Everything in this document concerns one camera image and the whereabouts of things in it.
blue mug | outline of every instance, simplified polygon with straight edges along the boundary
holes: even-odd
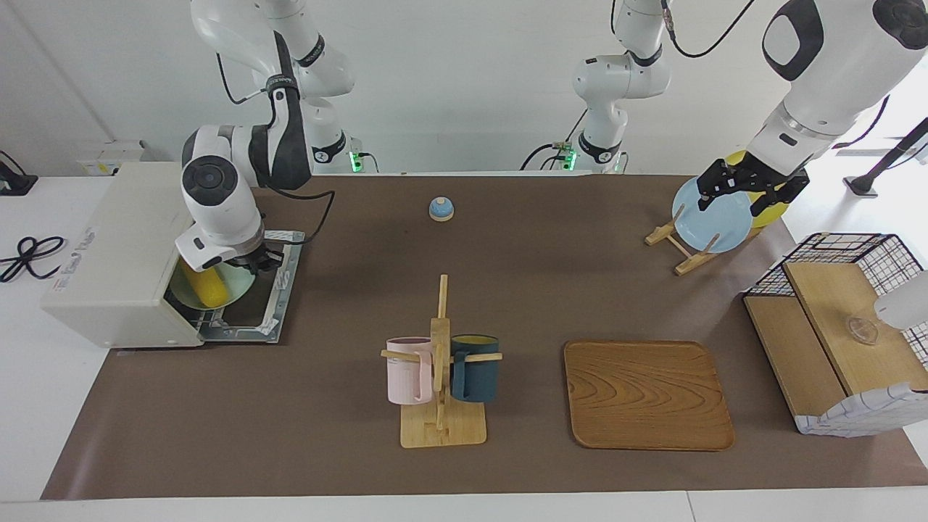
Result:
[[[496,398],[499,361],[466,362],[468,355],[494,354],[499,339],[490,335],[467,334],[451,338],[451,397],[464,402],[489,402]]]

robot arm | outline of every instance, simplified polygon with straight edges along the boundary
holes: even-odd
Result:
[[[765,193],[754,215],[791,202],[808,183],[805,165],[902,81],[926,46],[923,0],[787,2],[767,26],[764,56],[790,92],[741,163],[717,160],[700,176],[700,208],[742,190]]]
[[[608,171],[618,156],[628,124],[621,99],[651,98],[670,85],[661,60],[664,10],[660,0],[625,0],[612,21],[623,55],[597,56],[576,70],[574,90],[586,102],[586,128],[577,135],[577,168]]]
[[[183,195],[196,224],[176,245],[197,271],[222,262],[252,272],[278,267],[250,187],[298,189],[314,159],[317,171],[351,168],[350,138],[321,97],[350,92],[354,77],[304,8],[305,0],[191,3],[201,38],[254,70],[273,114],[269,124],[250,128],[204,125],[184,146]]]

wooden mug tree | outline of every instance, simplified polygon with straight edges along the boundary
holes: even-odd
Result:
[[[400,414],[400,444],[406,449],[467,446],[486,442],[486,414],[482,402],[451,397],[451,320],[447,317],[448,276],[442,274],[438,317],[432,319],[432,389],[435,399],[426,404],[404,405]],[[382,357],[419,362],[416,354],[382,350]],[[503,354],[467,356],[465,362],[501,360]]]

yellow object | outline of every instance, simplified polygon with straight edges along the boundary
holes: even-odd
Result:
[[[207,268],[202,272],[194,271],[184,259],[178,261],[184,277],[190,283],[190,288],[197,295],[200,302],[207,308],[218,308],[229,300],[229,292],[216,268]]]
[[[729,165],[737,165],[741,163],[744,159],[744,155],[747,154],[747,150],[739,150],[734,154],[731,154],[725,159],[725,163]],[[763,195],[763,192],[748,192],[748,196],[751,198],[751,203],[756,202],[758,198]],[[776,203],[767,207],[764,212],[760,213],[759,216],[754,218],[754,222],[751,223],[751,228],[763,228],[773,223],[774,221],[780,219],[783,214],[786,212],[786,209],[790,208],[788,203]]]

wooden board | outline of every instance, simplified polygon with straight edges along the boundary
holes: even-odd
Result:
[[[564,366],[581,446],[721,451],[735,442],[715,365],[696,343],[573,341]]]
[[[400,445],[413,448],[465,446],[486,442],[486,416],[482,402],[445,401],[445,429],[436,425],[439,398],[428,404],[403,406],[400,413]]]
[[[751,296],[744,305],[793,415],[821,415],[846,398],[798,299]]]
[[[847,318],[871,308],[877,298],[860,267],[788,263],[785,268],[844,392],[855,395],[905,382],[928,389],[928,372],[902,333],[881,331],[876,346],[868,346],[848,332]]]

